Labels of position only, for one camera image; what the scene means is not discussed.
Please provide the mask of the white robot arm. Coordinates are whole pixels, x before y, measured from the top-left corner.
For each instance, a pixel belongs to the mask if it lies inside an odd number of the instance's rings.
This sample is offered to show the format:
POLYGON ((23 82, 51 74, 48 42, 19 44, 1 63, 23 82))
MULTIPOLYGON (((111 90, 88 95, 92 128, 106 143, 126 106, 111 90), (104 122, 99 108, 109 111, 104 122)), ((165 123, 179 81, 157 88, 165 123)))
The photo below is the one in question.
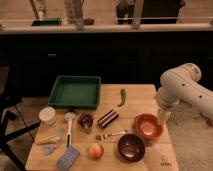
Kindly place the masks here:
POLYGON ((158 106, 169 110, 183 100, 213 122, 213 91, 199 84, 201 76, 200 68, 194 63, 165 71, 160 77, 161 87, 155 95, 158 106))

